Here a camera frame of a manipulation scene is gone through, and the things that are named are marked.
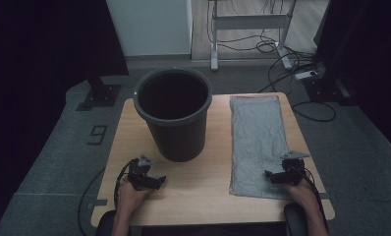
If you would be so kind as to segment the person's left hand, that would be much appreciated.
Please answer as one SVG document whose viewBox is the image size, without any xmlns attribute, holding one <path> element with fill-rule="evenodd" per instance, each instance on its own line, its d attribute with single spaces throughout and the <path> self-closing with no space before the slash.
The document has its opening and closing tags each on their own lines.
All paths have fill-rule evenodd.
<svg viewBox="0 0 391 236">
<path fill-rule="evenodd" d="M 132 214 L 151 190 L 136 190 L 128 180 L 122 180 L 118 189 L 117 210 L 122 214 Z"/>
</svg>

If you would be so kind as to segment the person's right hand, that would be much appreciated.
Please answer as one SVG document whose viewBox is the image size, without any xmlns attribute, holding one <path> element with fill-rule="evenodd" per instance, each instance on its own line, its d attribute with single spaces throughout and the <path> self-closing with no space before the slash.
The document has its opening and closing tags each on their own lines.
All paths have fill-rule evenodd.
<svg viewBox="0 0 391 236">
<path fill-rule="evenodd" d="M 313 190 L 307 182 L 302 181 L 297 185 L 285 185 L 284 189 L 302 207 L 308 207 L 315 202 Z"/>
</svg>

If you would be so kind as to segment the white metal stand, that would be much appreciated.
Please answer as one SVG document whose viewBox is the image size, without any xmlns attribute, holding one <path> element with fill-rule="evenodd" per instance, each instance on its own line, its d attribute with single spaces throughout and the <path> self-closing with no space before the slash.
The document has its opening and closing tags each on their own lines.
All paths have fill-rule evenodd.
<svg viewBox="0 0 391 236">
<path fill-rule="evenodd" d="M 279 59 L 286 70 L 292 70 L 293 65 L 288 58 L 288 50 L 285 48 L 285 41 L 294 16 L 297 0 L 292 0 L 286 14 L 271 15 L 234 15 L 219 16 L 218 0 L 213 2 L 212 8 L 212 42 L 210 50 L 210 69 L 218 70 L 218 41 L 217 33 L 220 30 L 281 30 L 280 39 L 275 43 Z"/>
</svg>

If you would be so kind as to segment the white power strip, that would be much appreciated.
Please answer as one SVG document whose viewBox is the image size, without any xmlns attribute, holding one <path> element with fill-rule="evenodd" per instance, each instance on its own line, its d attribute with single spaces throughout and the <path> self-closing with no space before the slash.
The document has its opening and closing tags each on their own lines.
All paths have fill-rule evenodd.
<svg viewBox="0 0 391 236">
<path fill-rule="evenodd" d="M 301 72 L 301 73 L 298 73 L 295 75 L 295 79 L 296 80 L 303 80 L 303 79 L 309 79 L 309 78 L 312 78 L 312 77 L 315 77 L 317 76 L 317 72 L 315 71 L 305 71 L 305 72 Z"/>
</svg>

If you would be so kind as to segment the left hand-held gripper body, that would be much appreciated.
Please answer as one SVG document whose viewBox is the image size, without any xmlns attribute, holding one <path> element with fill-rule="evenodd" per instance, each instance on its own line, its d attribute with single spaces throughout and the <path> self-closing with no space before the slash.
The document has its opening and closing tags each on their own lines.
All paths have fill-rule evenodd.
<svg viewBox="0 0 391 236">
<path fill-rule="evenodd" d="M 144 155 L 130 161 L 128 180 L 136 190 L 152 189 L 151 181 L 147 176 L 152 161 Z"/>
</svg>

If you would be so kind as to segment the black stand base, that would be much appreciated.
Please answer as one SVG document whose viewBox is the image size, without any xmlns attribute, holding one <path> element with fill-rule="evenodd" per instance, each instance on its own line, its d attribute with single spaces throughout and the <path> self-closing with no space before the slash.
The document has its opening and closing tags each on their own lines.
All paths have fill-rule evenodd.
<svg viewBox="0 0 391 236">
<path fill-rule="evenodd" d="M 96 107 L 113 107 L 121 91 L 121 85 L 106 85 L 99 77 L 88 80 L 90 90 L 78 107 L 77 111 L 90 111 Z"/>
<path fill-rule="evenodd" d="M 357 104 L 353 94 L 340 80 L 306 79 L 303 84 L 311 101 L 337 102 L 343 106 Z"/>
</svg>

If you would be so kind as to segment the grey plastic trash bag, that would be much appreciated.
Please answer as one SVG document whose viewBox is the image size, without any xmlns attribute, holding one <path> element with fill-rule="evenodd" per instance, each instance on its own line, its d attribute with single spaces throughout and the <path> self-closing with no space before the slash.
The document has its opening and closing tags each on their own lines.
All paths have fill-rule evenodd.
<svg viewBox="0 0 391 236">
<path fill-rule="evenodd" d="M 279 98 L 276 95 L 230 98 L 232 111 L 232 175 L 229 193 L 241 197 L 289 200 L 265 170 L 283 171 L 281 156 L 289 152 Z"/>
</svg>

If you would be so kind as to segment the black curtain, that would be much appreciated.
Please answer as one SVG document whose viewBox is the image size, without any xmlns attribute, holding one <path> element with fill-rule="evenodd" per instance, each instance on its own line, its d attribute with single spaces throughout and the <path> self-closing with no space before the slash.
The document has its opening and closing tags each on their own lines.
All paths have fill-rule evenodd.
<svg viewBox="0 0 391 236">
<path fill-rule="evenodd" d="M 317 55 L 391 143 L 391 0 L 329 0 Z"/>
<path fill-rule="evenodd" d="M 106 0 L 0 0 L 0 220 L 67 90 L 127 72 Z"/>
</svg>

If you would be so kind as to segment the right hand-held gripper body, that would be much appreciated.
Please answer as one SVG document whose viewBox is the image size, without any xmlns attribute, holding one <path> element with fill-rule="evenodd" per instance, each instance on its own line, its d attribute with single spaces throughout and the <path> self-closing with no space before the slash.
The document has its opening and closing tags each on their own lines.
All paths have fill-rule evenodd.
<svg viewBox="0 0 391 236">
<path fill-rule="evenodd" d="M 309 157 L 308 153 L 293 150 L 281 156 L 282 167 L 285 173 L 290 176 L 293 185 L 298 185 L 306 176 L 305 158 L 307 157 Z"/>
</svg>

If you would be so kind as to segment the black plastic trash bin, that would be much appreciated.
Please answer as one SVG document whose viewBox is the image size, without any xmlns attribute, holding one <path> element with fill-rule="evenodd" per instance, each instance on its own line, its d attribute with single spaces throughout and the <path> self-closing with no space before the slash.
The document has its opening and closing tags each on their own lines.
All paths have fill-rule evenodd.
<svg viewBox="0 0 391 236">
<path fill-rule="evenodd" d="M 185 162 L 205 144 L 207 110 L 212 102 L 209 80 L 185 68 L 154 70 L 134 89 L 134 104 L 166 159 Z"/>
</svg>

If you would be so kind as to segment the white cabinet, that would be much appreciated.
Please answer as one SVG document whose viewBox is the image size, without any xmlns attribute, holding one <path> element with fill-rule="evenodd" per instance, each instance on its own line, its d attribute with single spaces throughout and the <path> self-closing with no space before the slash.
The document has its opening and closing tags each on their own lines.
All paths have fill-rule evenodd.
<svg viewBox="0 0 391 236">
<path fill-rule="evenodd" d="M 190 55 L 191 0 L 106 0 L 125 56 Z"/>
</svg>

